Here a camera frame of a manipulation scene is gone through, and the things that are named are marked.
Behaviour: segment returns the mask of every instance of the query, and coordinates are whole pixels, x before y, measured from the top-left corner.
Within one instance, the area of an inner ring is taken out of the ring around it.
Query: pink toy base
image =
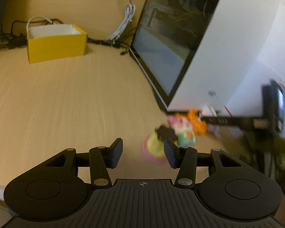
[[[162,163],[162,162],[165,162],[166,161],[166,158],[165,157],[163,157],[163,158],[157,158],[157,157],[154,157],[154,156],[152,156],[151,154],[149,154],[149,152],[148,152],[148,150],[147,150],[147,141],[148,141],[148,139],[150,138],[150,135],[148,135],[148,136],[146,136],[145,137],[145,139],[144,139],[144,141],[143,141],[143,146],[142,146],[142,152],[144,153],[144,155],[148,158],[148,159],[150,159],[150,160],[152,160],[152,161],[154,161],[154,162],[157,162],[157,163]]]

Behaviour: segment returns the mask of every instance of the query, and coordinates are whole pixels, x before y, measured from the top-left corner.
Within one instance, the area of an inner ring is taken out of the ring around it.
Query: crosshair marking
[[[146,182],[141,182],[140,185],[143,186],[143,187],[145,187],[146,185],[148,185],[148,183],[146,183]]]

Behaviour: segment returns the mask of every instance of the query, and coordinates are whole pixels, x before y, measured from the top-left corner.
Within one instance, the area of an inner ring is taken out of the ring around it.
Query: white wall
[[[285,0],[280,0],[276,18],[258,59],[285,81]]]
[[[261,85],[275,79],[285,86],[285,0],[280,0],[268,38],[250,71],[227,103],[235,116],[262,114]]]
[[[220,0],[168,110],[221,109],[258,58],[280,0]],[[208,92],[216,92],[210,97]]]

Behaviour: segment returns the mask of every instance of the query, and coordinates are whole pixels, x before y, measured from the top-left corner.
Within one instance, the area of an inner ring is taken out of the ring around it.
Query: plastic toy
[[[206,133],[207,131],[207,124],[204,121],[201,121],[197,117],[198,110],[197,109],[191,109],[187,113],[188,120],[193,124],[194,127],[194,133],[197,135],[202,135]]]
[[[155,162],[162,162],[166,160],[165,152],[163,150],[163,141],[168,137],[177,144],[177,135],[172,128],[167,128],[161,125],[158,129],[146,136],[143,142],[143,152],[151,160]]]
[[[202,114],[202,116],[217,116],[214,108],[213,107],[207,107],[207,106],[202,108],[201,114]],[[221,138],[221,135],[219,133],[219,125],[207,124],[207,130],[209,132],[212,132],[216,138],[218,138],[218,139]]]
[[[178,136],[180,146],[192,145],[196,142],[193,125],[185,116],[169,116],[168,120]]]

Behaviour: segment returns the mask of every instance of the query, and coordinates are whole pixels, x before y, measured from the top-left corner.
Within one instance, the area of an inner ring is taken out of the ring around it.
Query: orange toy
[[[197,109],[191,109],[187,114],[187,118],[194,126],[194,133],[197,135],[202,135],[207,131],[207,124],[205,121],[201,121],[197,118],[197,113]]]

